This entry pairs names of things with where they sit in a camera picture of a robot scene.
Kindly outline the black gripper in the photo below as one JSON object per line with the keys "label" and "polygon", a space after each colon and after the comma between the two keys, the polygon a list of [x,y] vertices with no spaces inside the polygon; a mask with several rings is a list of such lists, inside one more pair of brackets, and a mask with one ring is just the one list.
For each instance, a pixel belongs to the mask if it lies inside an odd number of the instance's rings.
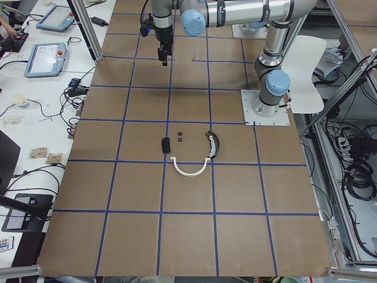
{"label": "black gripper", "polygon": [[173,26],[167,28],[155,27],[156,38],[160,42],[160,47],[157,49],[158,60],[162,62],[163,66],[167,66],[167,57],[172,55],[173,44]]}

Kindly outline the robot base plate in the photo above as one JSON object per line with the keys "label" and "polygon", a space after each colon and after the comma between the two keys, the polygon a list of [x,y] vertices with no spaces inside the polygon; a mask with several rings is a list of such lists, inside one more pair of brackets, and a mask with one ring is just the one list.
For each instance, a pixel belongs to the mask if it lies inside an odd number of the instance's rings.
{"label": "robot base plate", "polygon": [[260,90],[241,90],[245,125],[290,126],[284,98],[278,105],[267,106],[260,101]]}
{"label": "robot base plate", "polygon": [[250,28],[248,24],[232,25],[232,32],[233,32],[234,38],[240,38],[240,39],[265,40],[267,37],[266,27],[253,29],[253,28]]}

